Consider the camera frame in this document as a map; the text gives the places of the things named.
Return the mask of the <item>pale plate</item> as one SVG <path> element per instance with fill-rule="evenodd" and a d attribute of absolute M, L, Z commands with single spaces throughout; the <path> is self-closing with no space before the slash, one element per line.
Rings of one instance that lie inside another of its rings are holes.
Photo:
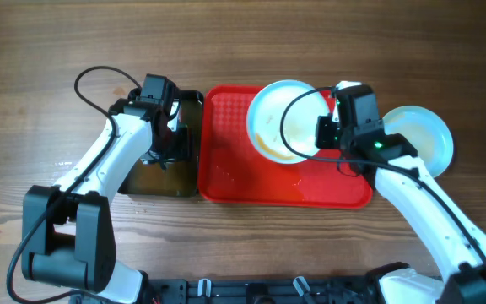
<path fill-rule="evenodd" d="M 445 122 L 421 106 L 401 106 L 384 117 L 387 134 L 400 133 L 418 151 L 432 177 L 446 171 L 453 160 L 454 140 Z"/>

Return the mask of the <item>plate with ketchup streak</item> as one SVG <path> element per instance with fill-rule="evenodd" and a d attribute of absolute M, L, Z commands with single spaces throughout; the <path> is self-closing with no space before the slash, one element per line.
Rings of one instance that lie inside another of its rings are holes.
<path fill-rule="evenodd" d="M 279 164 L 292 165 L 305 159 L 286 148 L 313 156 L 319 116 L 330 113 L 326 99 L 319 93 L 289 103 L 313 87 L 298 80 L 280 80 L 260 90 L 246 115 L 249 140 L 260 155 Z"/>

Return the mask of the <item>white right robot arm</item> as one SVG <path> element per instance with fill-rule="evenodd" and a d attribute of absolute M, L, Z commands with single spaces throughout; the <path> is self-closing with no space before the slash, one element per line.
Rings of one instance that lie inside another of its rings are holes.
<path fill-rule="evenodd" d="M 339 149 L 409 223 L 439 270 L 437 279 L 405 263 L 367 275 L 372 303 L 486 303 L 486 234 L 435 181 L 428 160 L 452 157 L 452 137 L 434 113 L 403 106 L 380 116 L 373 89 L 343 81 L 329 89 L 333 113 L 317 123 L 317 144 Z"/>

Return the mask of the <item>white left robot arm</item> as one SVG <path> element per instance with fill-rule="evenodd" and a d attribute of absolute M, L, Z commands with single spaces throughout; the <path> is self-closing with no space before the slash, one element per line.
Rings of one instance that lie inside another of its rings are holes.
<path fill-rule="evenodd" d="M 52 187 L 33 186 L 23 200 L 22 241 L 7 274 L 9 296 L 14 270 L 27 280 L 67 287 L 67 295 L 88 293 L 99 301 L 139 303 L 147 290 L 144 273 L 116 259 L 110 206 L 141 158 L 176 162 L 170 123 L 181 97 L 120 99 L 105 111 L 105 131 L 80 162 Z"/>

